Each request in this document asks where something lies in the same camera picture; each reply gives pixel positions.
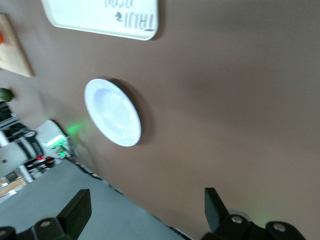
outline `screw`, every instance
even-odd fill
[[[275,230],[278,230],[280,232],[285,232],[286,231],[286,227],[283,226],[281,223],[275,223],[273,224],[273,227]]]
[[[45,227],[49,226],[50,223],[51,223],[50,221],[44,221],[44,222],[42,222],[42,223],[40,224],[40,227],[45,228]]]
[[[243,222],[242,218],[239,216],[233,216],[231,219],[236,224],[242,224],[242,222]]]

